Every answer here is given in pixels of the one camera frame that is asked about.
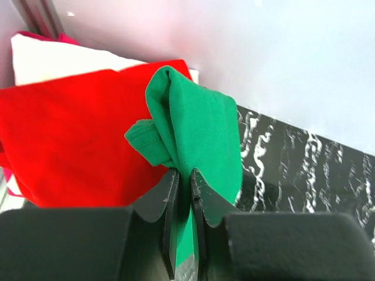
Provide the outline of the green t shirt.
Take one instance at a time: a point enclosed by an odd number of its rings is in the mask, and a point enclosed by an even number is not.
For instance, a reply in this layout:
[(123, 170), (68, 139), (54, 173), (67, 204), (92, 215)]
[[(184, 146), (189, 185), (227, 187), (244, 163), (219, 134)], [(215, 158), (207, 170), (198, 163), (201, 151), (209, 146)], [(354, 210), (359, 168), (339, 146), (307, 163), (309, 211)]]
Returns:
[(180, 197), (176, 265), (193, 254), (190, 174), (198, 169), (230, 203), (243, 181), (237, 104), (231, 97), (198, 85), (175, 68), (161, 67), (145, 90), (151, 115), (125, 133), (128, 143), (151, 165), (175, 168), (183, 184)]

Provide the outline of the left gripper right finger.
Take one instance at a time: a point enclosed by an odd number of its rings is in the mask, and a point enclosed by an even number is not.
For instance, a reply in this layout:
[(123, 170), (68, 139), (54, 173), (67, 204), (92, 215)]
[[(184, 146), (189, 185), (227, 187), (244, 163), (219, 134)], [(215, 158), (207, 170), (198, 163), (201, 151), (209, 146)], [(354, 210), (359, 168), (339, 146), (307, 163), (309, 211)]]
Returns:
[(373, 280), (374, 251), (341, 213), (245, 213), (190, 176), (198, 280)]

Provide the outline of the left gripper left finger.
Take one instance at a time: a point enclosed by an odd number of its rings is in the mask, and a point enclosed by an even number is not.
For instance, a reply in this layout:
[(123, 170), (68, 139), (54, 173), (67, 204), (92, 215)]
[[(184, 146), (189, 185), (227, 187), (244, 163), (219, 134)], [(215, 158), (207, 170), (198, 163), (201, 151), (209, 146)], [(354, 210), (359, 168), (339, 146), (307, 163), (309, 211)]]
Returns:
[(127, 207), (1, 214), (2, 280), (172, 280), (179, 173)]

